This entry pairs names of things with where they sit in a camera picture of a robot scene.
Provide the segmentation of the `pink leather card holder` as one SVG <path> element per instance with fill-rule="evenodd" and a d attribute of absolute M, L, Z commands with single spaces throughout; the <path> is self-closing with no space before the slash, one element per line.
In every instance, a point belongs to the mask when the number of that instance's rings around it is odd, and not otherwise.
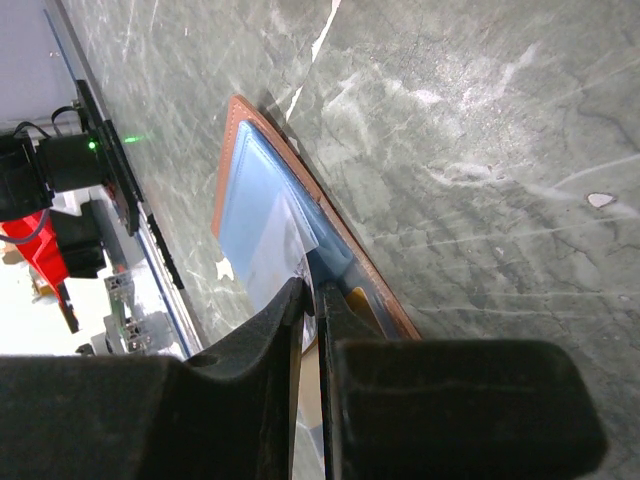
<path fill-rule="evenodd" d="M 388 338 L 419 333 L 296 151 L 244 96 L 228 105 L 212 233 L 255 310 L 291 277 L 337 284 Z"/>

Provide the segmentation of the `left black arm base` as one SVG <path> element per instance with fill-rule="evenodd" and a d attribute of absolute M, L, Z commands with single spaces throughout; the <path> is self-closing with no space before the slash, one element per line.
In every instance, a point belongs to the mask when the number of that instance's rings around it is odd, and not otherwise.
<path fill-rule="evenodd" d="M 77 215 L 57 212 L 56 195 L 102 186 L 129 235 L 139 229 L 141 193 L 114 125 L 105 119 L 85 80 L 76 83 L 76 134 L 43 134 L 31 122 L 1 135 L 1 228 L 5 240 L 52 286 L 94 278 L 104 268 L 103 236 L 91 203 Z"/>

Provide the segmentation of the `white silver VIP card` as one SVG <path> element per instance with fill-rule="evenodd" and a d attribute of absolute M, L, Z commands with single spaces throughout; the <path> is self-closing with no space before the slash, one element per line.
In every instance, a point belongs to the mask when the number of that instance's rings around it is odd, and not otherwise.
<path fill-rule="evenodd" d="M 307 254 L 318 246 L 315 234 L 289 193 L 280 193 L 269 212 L 249 267 L 247 293 L 262 310 L 290 278 L 301 278 L 313 291 Z"/>

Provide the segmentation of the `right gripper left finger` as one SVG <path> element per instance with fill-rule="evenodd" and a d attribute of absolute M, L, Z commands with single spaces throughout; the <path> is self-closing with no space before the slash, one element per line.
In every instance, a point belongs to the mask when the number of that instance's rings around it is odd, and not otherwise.
<path fill-rule="evenodd" d="M 288 479 L 306 286 L 171 356 L 5 357 L 5 479 Z"/>

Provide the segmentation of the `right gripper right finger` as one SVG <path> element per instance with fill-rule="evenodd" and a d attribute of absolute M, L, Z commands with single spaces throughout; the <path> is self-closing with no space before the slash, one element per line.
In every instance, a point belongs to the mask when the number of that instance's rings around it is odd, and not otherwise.
<path fill-rule="evenodd" d="M 330 479 L 577 479 L 608 441 L 570 356 L 529 340 L 389 340 L 316 293 Z"/>

